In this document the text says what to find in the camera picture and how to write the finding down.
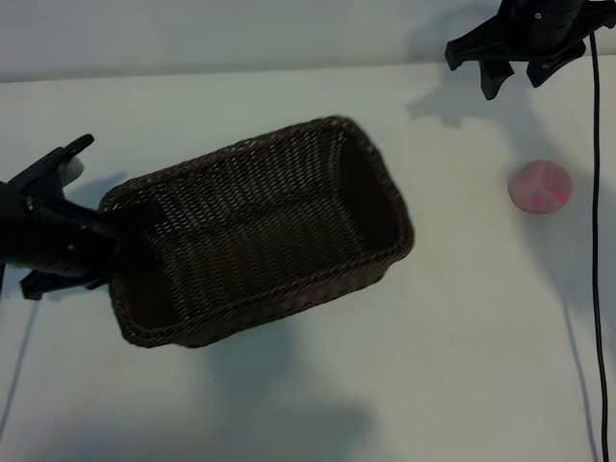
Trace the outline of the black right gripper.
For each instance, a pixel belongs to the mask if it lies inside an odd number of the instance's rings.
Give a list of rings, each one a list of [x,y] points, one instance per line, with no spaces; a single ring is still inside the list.
[[[452,70],[480,62],[481,90],[493,100],[514,74],[509,62],[533,62],[526,75],[539,88],[583,56],[586,37],[614,26],[613,1],[502,1],[495,16],[447,43],[446,60]]]

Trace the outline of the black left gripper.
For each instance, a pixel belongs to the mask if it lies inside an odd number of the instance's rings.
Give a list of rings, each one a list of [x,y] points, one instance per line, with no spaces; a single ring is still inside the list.
[[[26,299],[101,287],[108,283],[115,257],[117,270],[159,267],[141,236],[124,238],[118,247],[119,237],[165,217],[158,203],[115,205],[100,212],[66,199],[64,186],[83,171],[77,156],[93,142],[93,135],[86,134],[57,147],[1,184],[1,266],[30,271],[20,281]]]

